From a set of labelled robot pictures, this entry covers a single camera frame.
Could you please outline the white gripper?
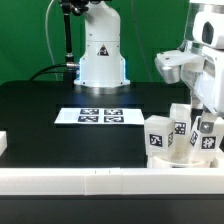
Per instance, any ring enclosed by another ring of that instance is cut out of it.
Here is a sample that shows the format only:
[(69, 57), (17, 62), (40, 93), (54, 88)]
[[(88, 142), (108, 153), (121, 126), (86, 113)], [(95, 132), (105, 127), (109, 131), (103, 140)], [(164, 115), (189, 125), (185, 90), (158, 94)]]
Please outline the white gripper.
[(224, 117), (224, 50), (185, 41), (176, 50), (158, 53), (155, 65), (167, 84), (183, 81), (210, 111), (199, 122), (200, 132), (210, 134), (216, 116)]

